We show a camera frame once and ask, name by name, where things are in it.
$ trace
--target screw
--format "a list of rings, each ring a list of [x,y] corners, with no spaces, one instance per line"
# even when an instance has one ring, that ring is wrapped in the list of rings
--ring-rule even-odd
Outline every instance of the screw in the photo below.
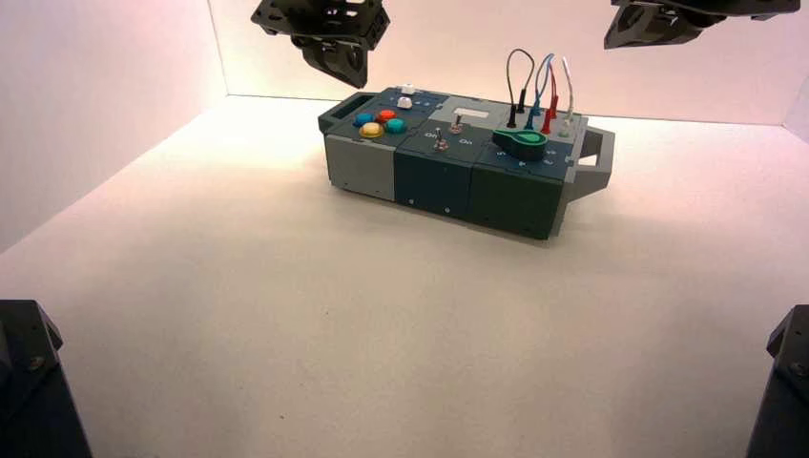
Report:
[[[809,367],[801,363],[789,364],[789,370],[801,379],[809,377]]]
[[[41,356],[34,356],[28,362],[28,371],[29,372],[35,372],[35,371],[39,370],[43,365],[45,365],[45,358],[43,358]]]

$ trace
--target teal button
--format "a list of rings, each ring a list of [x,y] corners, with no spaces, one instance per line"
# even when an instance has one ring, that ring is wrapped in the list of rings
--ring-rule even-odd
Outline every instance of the teal button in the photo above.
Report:
[[[360,113],[354,118],[354,127],[362,127],[369,122],[374,122],[374,115],[371,113]]]
[[[407,130],[407,124],[401,119],[391,119],[384,125],[384,129],[389,134],[404,134]]]

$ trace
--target white label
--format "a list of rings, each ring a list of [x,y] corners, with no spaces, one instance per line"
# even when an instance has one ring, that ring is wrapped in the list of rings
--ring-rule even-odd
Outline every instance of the white label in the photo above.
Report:
[[[455,114],[461,116],[472,116],[472,117],[480,117],[482,119],[486,119],[488,117],[488,112],[481,112],[479,110],[471,110],[470,108],[456,108]]]

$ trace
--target control box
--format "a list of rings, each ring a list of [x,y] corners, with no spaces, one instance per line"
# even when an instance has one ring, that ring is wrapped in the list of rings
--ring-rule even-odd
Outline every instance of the control box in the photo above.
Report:
[[[548,239],[558,235],[570,202],[607,187],[615,137],[580,114],[544,109],[525,109],[510,128],[510,109],[409,86],[353,94],[319,117],[329,179],[348,191]],[[587,156],[595,163],[579,163]]]

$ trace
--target white backdrop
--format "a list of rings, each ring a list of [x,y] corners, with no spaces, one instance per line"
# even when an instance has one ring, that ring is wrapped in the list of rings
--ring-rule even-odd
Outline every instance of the white backdrop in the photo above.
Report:
[[[225,95],[204,0],[3,2],[0,252]]]
[[[258,4],[211,0],[230,94],[353,92],[309,70],[288,37],[251,23]],[[568,56],[585,113],[781,124],[809,74],[805,10],[763,23],[729,19],[685,46],[605,52],[616,12],[607,0],[388,0],[385,8],[392,24],[371,53],[368,90],[413,82],[503,100],[506,55],[520,46],[537,58]]]
[[[809,78],[803,82],[798,100],[790,110],[784,126],[809,142]]]

